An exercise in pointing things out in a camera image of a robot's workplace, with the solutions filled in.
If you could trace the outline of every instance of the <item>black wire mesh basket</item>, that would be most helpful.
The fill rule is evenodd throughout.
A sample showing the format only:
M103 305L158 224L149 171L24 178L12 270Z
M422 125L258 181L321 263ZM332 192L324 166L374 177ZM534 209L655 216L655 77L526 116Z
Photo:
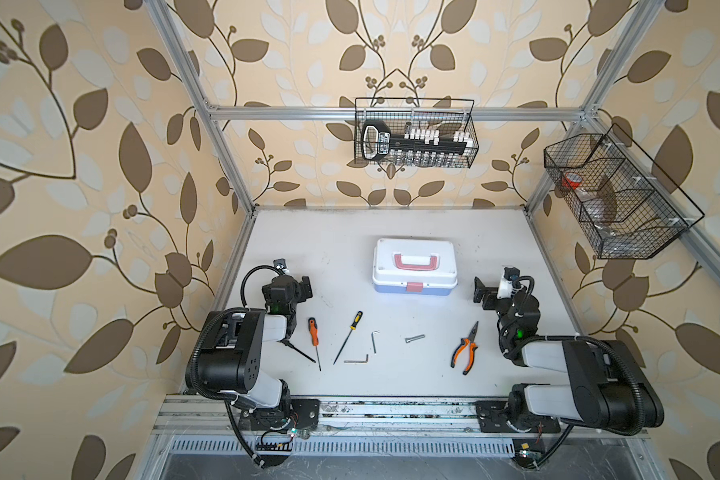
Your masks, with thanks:
M649 174L625 153L627 146L638 149L631 152L643 156ZM578 134L546 147L544 168L600 259L652 258L704 217L617 124L605 134Z
M470 168L480 148L473 106L450 98L356 98L355 163Z

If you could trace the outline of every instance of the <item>yellow and black screwdriver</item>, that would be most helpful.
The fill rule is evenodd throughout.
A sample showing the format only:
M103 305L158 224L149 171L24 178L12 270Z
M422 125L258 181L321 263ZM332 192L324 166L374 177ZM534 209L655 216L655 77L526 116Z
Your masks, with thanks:
M309 333L312 335L312 344L315 346L315 353L317 353L317 368L319 368L322 372L322 367L320 366L320 352L317 351L317 345L320 344L320 341L317 339L317 322L315 321L314 316L309 317Z
M347 344L347 340L349 340L349 336L352 334L352 332L355 330L355 327L358 325L358 322L360 322L360 319L362 318L362 312L358 312L357 315L355 315L355 321L352 322L352 324L349 326L349 333L347 333L347 338L344 339L344 343L342 343L342 348L338 349L338 353L336 354L336 360L338 360L338 356L342 354L342 350L344 350L344 346Z

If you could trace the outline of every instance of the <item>floral wallpaper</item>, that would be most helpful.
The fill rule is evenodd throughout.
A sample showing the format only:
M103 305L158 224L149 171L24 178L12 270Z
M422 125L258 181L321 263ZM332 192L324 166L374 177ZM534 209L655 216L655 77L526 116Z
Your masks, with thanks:
M696 228L720 245L720 1L668 0L622 75L601 115L701 206ZM560 196L535 219L584 332L623 340L652 382L666 417L651 437L670 475L720 480L720 288L680 242L651 260L596 260Z
M576 107L630 0L168 0L210 101L338 106L341 97Z
M544 170L542 149L564 133L560 122L478 122L471 168L417 168L354 156L346 124L232 120L228 144L254 203L261 206L519 206Z
M174 72L140 2L0 1L0 478L126 478L178 388L243 215Z

